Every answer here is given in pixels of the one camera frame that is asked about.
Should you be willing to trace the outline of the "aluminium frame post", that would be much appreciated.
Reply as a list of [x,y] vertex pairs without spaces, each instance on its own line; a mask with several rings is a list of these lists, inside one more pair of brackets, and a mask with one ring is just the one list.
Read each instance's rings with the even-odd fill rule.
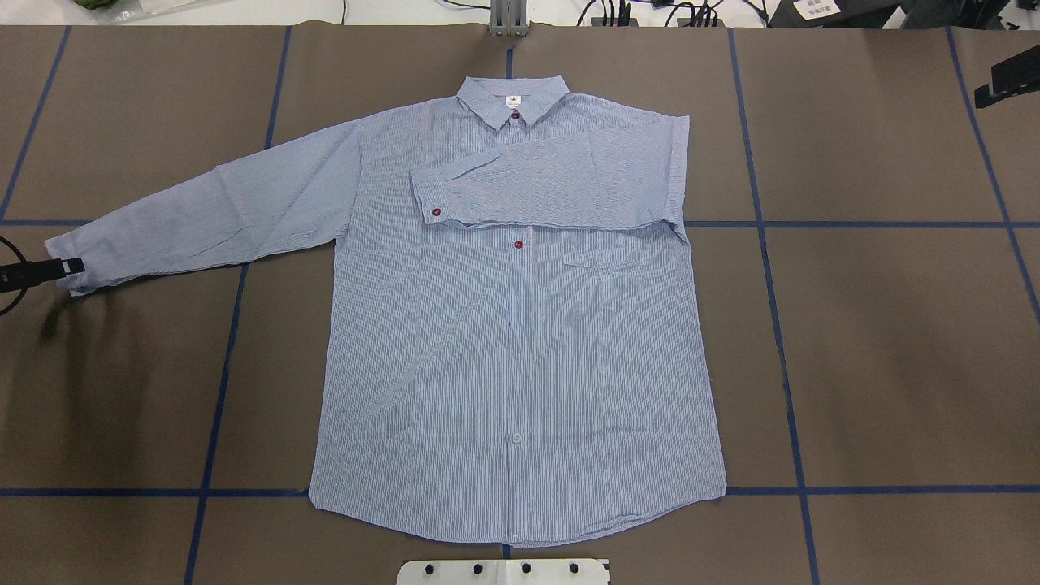
[[524,37],[530,32],[527,0],[489,1],[491,37]]

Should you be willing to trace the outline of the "green folded cloth pouch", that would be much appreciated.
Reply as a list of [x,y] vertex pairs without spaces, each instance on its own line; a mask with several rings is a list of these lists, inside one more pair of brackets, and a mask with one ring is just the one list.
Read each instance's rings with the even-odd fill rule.
[[119,3],[118,0],[74,0],[73,3],[78,7],[83,8],[83,10],[96,11],[96,10],[107,10],[107,8],[112,7]]

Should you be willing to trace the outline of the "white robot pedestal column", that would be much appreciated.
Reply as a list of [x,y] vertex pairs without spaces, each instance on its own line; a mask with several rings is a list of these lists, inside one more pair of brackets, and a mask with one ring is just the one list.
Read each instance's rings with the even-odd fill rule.
[[416,560],[397,584],[612,584],[609,560],[595,558]]

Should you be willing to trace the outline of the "light blue striped shirt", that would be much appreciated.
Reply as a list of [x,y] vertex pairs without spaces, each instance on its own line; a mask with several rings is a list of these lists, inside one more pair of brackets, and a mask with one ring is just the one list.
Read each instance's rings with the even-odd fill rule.
[[313,131],[49,238],[73,297],[334,245],[317,509],[557,546],[725,495],[691,120],[561,76]]

